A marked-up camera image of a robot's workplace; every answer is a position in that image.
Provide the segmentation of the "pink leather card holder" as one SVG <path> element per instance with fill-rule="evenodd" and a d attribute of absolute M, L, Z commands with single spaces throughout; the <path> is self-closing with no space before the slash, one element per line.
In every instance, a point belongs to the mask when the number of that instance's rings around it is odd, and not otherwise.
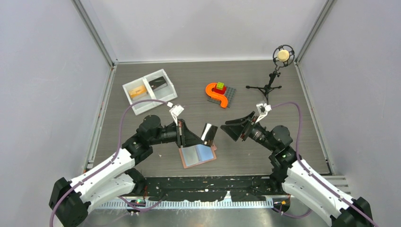
<path fill-rule="evenodd" d="M 179 148 L 184 169 L 215 160 L 217 158 L 216 150 L 217 147 L 214 144 L 211 147 L 200 144 L 187 148 Z"/>

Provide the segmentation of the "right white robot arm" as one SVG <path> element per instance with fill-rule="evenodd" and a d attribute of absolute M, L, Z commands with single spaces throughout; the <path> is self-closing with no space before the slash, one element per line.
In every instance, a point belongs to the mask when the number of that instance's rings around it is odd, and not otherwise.
<path fill-rule="evenodd" d="M 226 121 L 221 129 L 234 141 L 252 139 L 271 151 L 273 165 L 270 189 L 298 198 L 330 227 L 372 227 L 370 204 L 354 199 L 314 171 L 291 147 L 289 129 L 283 125 L 267 130 L 256 121 L 255 112 Z"/>

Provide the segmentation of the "shiny dark credit card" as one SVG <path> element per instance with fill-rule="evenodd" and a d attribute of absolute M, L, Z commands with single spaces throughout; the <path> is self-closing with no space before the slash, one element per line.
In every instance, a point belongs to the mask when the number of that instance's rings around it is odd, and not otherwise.
<path fill-rule="evenodd" d="M 214 142 L 214 138 L 216 136 L 218 130 L 218 126 L 212 125 L 210 123 L 206 123 L 202 134 L 201 134 L 201 140 L 203 141 L 203 145 L 208 146 L 208 147 L 212 147 L 213 146 L 213 142 Z"/>

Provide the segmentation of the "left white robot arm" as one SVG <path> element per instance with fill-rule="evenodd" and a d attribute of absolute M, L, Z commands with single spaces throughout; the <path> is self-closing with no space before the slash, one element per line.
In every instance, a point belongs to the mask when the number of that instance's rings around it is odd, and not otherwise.
<path fill-rule="evenodd" d="M 97 204 L 129 193 L 143 195 L 146 181 L 134 167 L 153 153 L 153 145 L 172 142 L 179 148 L 211 145 L 191 132 L 183 119 L 162 126 L 157 115 L 146 116 L 136 133 L 119 143 L 107 160 L 71 180 L 62 177 L 55 182 L 49 201 L 50 226 L 58 217 L 64 226 L 76 227 Z"/>

